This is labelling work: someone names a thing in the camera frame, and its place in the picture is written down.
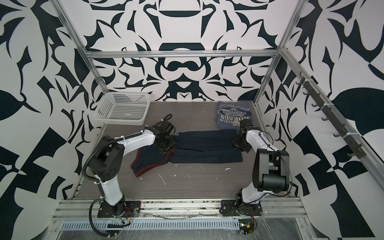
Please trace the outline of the black printed tank top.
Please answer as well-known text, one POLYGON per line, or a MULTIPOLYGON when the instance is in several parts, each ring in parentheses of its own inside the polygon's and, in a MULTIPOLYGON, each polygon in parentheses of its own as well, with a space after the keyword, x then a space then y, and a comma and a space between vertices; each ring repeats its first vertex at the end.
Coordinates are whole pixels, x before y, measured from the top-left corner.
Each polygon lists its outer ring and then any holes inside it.
POLYGON ((233 144, 237 131, 224 129, 217 131, 184 132, 173 136, 175 147, 161 154, 154 146, 146 146, 137 151, 131 169, 138 178, 144 173, 168 164, 225 164, 241 163, 242 152, 233 144))

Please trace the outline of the blue grey tank top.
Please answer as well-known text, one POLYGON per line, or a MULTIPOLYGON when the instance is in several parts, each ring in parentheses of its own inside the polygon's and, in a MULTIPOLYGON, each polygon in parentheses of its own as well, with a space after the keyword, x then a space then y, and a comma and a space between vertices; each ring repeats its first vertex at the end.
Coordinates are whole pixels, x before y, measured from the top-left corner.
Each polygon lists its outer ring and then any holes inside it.
POLYGON ((219 129, 240 129, 240 121, 250 120, 253 124, 253 115, 249 103, 218 102, 215 121, 219 129))

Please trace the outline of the white plastic laundry basket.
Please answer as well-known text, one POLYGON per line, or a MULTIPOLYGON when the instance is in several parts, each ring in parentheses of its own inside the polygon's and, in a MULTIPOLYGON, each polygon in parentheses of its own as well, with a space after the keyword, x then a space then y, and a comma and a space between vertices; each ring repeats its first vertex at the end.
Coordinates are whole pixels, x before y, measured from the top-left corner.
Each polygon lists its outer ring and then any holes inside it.
POLYGON ((109 92, 101 98, 93 118, 107 125, 142 126, 150 103, 148 93, 109 92))

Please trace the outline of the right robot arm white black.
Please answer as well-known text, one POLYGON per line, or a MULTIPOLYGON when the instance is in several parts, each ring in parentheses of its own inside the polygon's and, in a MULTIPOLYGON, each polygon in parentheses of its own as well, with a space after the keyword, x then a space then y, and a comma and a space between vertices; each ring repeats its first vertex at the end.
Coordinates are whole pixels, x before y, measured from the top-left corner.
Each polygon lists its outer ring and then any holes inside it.
POLYGON ((265 136, 266 132, 241 120, 238 136, 233 143, 242 152, 256 153, 251 183, 236 195, 235 211, 238 215, 252 216, 262 211, 265 197, 288 197, 292 190, 292 173, 288 152, 279 150, 265 136))

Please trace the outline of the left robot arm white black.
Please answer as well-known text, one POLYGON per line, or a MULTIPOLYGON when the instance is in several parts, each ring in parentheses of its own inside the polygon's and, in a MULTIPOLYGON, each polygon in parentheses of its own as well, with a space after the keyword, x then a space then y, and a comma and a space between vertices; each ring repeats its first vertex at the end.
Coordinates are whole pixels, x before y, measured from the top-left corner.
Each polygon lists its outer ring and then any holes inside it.
POLYGON ((99 186, 102 210, 112 216, 121 216, 125 208, 125 197, 120 189, 118 173, 123 157, 142 147, 154 145, 161 154, 169 152, 175 141, 175 127, 166 120, 146 126, 140 132, 112 138, 104 136, 88 157, 82 168, 82 176, 99 186))

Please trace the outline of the small electronics board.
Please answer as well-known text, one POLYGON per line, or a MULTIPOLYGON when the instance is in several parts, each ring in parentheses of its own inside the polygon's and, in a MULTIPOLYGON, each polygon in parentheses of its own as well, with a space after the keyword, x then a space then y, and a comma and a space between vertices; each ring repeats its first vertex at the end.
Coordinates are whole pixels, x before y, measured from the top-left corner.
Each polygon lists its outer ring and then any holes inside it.
POLYGON ((243 235, 249 235, 257 228, 257 222, 254 219, 240 219, 239 230, 243 235))

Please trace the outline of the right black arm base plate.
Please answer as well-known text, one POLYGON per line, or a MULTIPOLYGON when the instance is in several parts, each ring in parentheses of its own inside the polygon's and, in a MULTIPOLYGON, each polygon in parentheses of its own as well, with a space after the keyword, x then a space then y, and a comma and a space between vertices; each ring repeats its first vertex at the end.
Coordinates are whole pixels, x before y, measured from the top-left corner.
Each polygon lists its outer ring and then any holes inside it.
POLYGON ((262 215, 261 204, 245 204, 237 200, 221 200, 221 206, 219 213, 225 217, 234 216, 261 216, 262 215))

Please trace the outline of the aluminium frame crossbar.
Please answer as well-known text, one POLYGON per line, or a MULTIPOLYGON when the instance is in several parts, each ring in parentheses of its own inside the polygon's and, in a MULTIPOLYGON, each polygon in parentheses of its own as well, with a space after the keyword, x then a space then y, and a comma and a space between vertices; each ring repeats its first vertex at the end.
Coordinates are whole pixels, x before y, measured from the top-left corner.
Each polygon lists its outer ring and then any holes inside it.
POLYGON ((85 51, 89 59, 103 58, 192 58, 192 57, 274 57, 277 50, 184 50, 184 51, 85 51))

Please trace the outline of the black wall hook rack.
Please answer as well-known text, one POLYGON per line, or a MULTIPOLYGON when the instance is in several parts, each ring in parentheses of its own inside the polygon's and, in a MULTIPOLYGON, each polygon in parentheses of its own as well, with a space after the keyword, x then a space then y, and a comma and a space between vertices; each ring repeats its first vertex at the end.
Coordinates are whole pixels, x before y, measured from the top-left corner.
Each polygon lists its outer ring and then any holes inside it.
POLYGON ((348 153, 350 157, 357 157, 362 159, 369 155, 370 148, 362 136, 353 129, 348 123, 347 119, 338 110, 336 105, 326 96, 323 90, 318 86, 315 80, 308 78, 302 71, 299 72, 300 81, 306 92, 306 96, 311 96, 315 103, 312 105, 314 108, 319 109, 325 115, 323 121, 329 121, 337 131, 333 136, 335 138, 342 138, 349 148, 352 150, 348 153))

